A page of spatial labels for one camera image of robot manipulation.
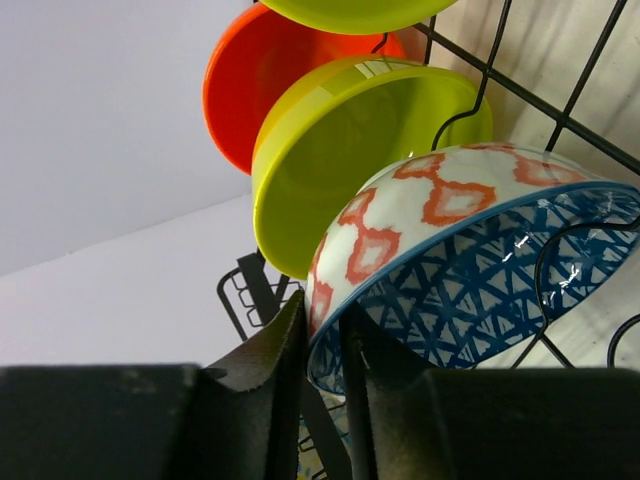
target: bowl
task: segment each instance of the bowl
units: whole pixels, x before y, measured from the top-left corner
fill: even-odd
[[[318,246],[307,375],[344,393],[337,320],[352,302],[432,364],[473,367],[539,331],[533,277],[551,235],[638,215],[635,187],[534,148],[482,144],[399,162],[361,189]],[[602,285],[638,238],[584,230],[552,248],[541,277],[550,320]]]
[[[470,110],[464,76],[375,55],[334,60],[298,80],[267,115],[253,156],[254,231],[266,259],[306,278],[336,214],[381,168],[431,151],[438,129]],[[491,140],[488,105],[439,146]]]
[[[381,40],[320,32],[253,5],[222,35],[207,67],[202,104],[211,137],[229,162],[250,174],[260,126],[285,90],[331,60],[371,53]],[[380,53],[405,56],[394,34]]]
[[[392,32],[434,16],[456,0],[263,0],[285,17],[327,32]]]

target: blue triangle pattern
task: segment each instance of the blue triangle pattern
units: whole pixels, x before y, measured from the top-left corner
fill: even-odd
[[[630,223],[638,215],[636,197],[604,189],[512,208],[414,256],[357,301],[423,358],[440,367],[468,368],[539,330],[534,266],[551,235],[571,224]],[[559,318],[602,285],[639,239],[636,233],[593,231],[563,238],[542,266],[549,318]],[[337,322],[315,351],[309,366],[316,384],[344,394]]]

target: white wall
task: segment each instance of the white wall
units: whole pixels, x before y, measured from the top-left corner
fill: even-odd
[[[249,5],[0,2],[0,275],[250,191],[201,100]]]
[[[243,196],[0,278],[0,364],[211,362],[219,278],[255,249]]]

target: bowl rim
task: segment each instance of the bowl rim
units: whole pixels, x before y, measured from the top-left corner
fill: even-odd
[[[253,185],[253,230],[255,232],[256,241],[258,243],[258,246],[260,247],[260,250],[263,252],[269,263],[271,263],[271,265],[273,265],[277,270],[284,273],[285,275],[288,275],[289,277],[305,279],[307,276],[308,266],[304,267],[304,272],[298,271],[298,268],[295,267],[291,268],[291,265],[286,262],[286,259],[284,261],[281,261],[281,259],[278,258],[280,257],[279,254],[274,256],[272,254],[273,250],[269,246],[265,246],[265,237],[269,237],[269,235],[265,235],[263,225],[268,222],[264,218],[262,212],[264,210],[264,198],[266,196],[266,192],[268,191],[269,185],[273,182],[273,178],[276,172],[279,168],[282,167],[285,158],[287,158],[294,145],[297,144],[297,142],[299,142],[304,135],[306,135],[322,118],[324,118],[335,109],[340,108],[349,100],[365,92],[371,91],[374,88],[378,88],[392,82],[406,81],[414,78],[438,78],[441,79],[443,83],[454,83],[468,90],[469,92],[473,93],[474,98],[477,96],[476,87],[464,75],[440,67],[423,65],[413,60],[404,58],[385,57],[382,55],[358,55],[334,60],[333,62],[329,62],[328,64],[319,67],[314,72],[318,73],[318,70],[324,69],[325,67],[329,69],[332,66],[335,66],[337,64],[336,62],[344,62],[344,68],[340,69],[337,73],[334,73],[333,75],[331,75],[331,77],[329,77],[334,78],[336,75],[342,74],[344,71],[347,71],[349,69],[356,68],[357,65],[367,61],[391,61],[393,63],[405,64],[407,67],[391,69],[388,72],[380,73],[370,78],[363,78],[356,84],[350,85],[340,93],[333,95],[331,98],[328,98],[320,108],[314,109],[313,112],[305,115],[304,119],[298,120],[296,122],[296,125],[298,125],[298,127],[290,135],[287,135],[284,141],[275,142],[275,149],[278,150],[278,155],[269,159],[269,164],[265,167],[262,175],[254,175],[252,171],[251,181]],[[289,93],[289,91],[285,92],[285,94],[280,97],[278,103],[283,101],[283,99],[288,99],[287,93]],[[291,112],[291,110],[292,109],[288,109],[284,111],[279,116],[279,118],[275,120],[274,125],[277,125],[283,117]],[[476,115],[483,116],[483,121],[489,122],[491,125],[493,124],[493,116],[486,99],[483,100],[482,106]],[[253,154],[254,165],[260,149],[264,147],[265,143],[267,143],[267,139],[272,135],[274,129],[275,126],[272,127],[270,131],[262,138],[262,141],[259,143],[259,145],[256,144],[256,148]]]
[[[220,137],[220,134],[213,127],[212,115],[208,107],[211,96],[213,95],[210,85],[220,57],[229,47],[229,43],[252,22],[262,17],[263,15],[269,14],[270,12],[273,12],[273,10],[269,9],[264,3],[254,3],[246,8],[240,15],[238,15],[233,20],[233,22],[231,22],[224,33],[220,36],[220,39],[216,43],[216,46],[211,53],[211,57],[209,57],[209,63],[207,64],[207,68],[204,73],[204,80],[202,82],[202,114],[204,116],[204,122],[207,125],[209,135],[211,136],[211,139],[216,144],[216,147],[218,147],[224,158],[226,158],[227,161],[238,170],[248,175],[251,173],[252,159],[249,159],[249,164],[245,165],[244,162],[236,158],[234,155],[231,155],[227,146],[225,145],[224,140]]]
[[[440,230],[435,235],[414,245],[403,254],[398,255],[395,259],[393,259],[391,262],[386,264],[384,267],[382,267],[380,270],[378,270],[376,273],[374,273],[369,278],[367,278],[364,282],[358,285],[347,296],[347,298],[345,298],[344,301],[334,309],[334,311],[331,313],[330,316],[327,317],[327,319],[322,323],[322,325],[320,325],[318,330],[316,330],[313,336],[309,339],[307,356],[305,358],[305,373],[307,378],[311,382],[311,384],[314,387],[325,391],[317,384],[315,378],[311,375],[311,361],[312,361],[312,357],[317,353],[317,348],[318,348],[320,339],[326,334],[327,330],[331,326],[333,326],[335,322],[339,321],[340,315],[347,308],[347,306],[349,306],[351,303],[356,301],[360,295],[362,295],[365,291],[371,288],[371,286],[373,286],[381,278],[387,276],[391,271],[393,271],[394,268],[400,266],[403,263],[406,263],[407,261],[411,260],[416,255],[419,255],[420,253],[424,252],[428,248],[431,248],[437,245],[438,243],[441,243],[446,238],[452,235],[455,235],[456,233],[466,228],[471,227],[477,222],[487,220],[491,217],[504,213],[508,210],[527,205],[537,200],[544,200],[549,198],[550,196],[557,196],[563,193],[575,192],[579,190],[608,190],[612,192],[627,193],[629,194],[629,196],[634,197],[640,203],[640,191],[633,185],[621,183],[621,182],[615,182],[613,180],[602,180],[602,179],[586,180],[586,181],[581,181],[576,183],[543,188],[536,192],[522,195],[520,197],[508,200],[498,205],[494,205],[486,210],[476,213],[475,215],[471,215],[465,218],[464,220],[461,220],[460,222],[457,222],[454,225],[451,225],[448,228]]]
[[[353,35],[366,35],[370,33],[383,33],[401,30],[403,28],[410,27],[415,23],[423,21],[425,18],[434,16],[437,13],[442,12],[446,8],[450,7],[457,0],[427,0],[423,2],[410,2],[407,1],[406,6],[403,9],[395,8],[392,2],[389,2],[390,7],[377,15],[371,15],[366,9],[364,14],[358,16],[340,16],[333,15],[332,17],[318,17],[315,12],[317,10],[309,9],[304,10],[291,8],[290,4],[282,4],[280,0],[262,0],[262,2],[279,12],[287,18],[307,25],[309,27],[323,30],[332,33],[346,33]],[[396,13],[391,16],[389,20],[389,13]]]

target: patterned bowl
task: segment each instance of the patterned bowl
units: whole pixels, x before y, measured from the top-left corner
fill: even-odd
[[[354,301],[433,364],[474,366],[539,330],[533,274],[552,234],[638,215],[634,187],[532,148],[480,144],[398,162],[362,187],[318,246],[307,375],[344,394],[336,320]],[[637,242],[599,230],[561,240],[542,277],[550,319],[602,285]]]

